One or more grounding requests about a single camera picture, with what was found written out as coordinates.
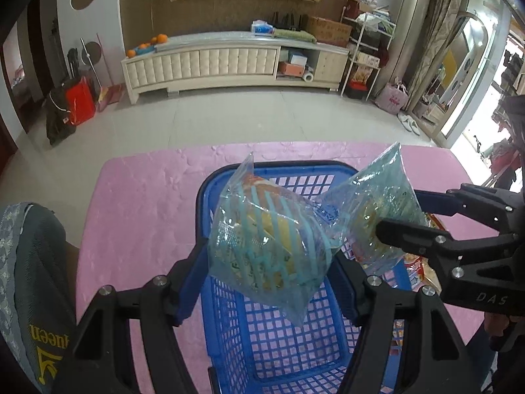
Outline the right hand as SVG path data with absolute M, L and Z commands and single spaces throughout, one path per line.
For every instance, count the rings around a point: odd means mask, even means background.
M 489 336 L 500 337 L 510 323 L 509 317 L 494 313 L 484 313 L 484 329 Z

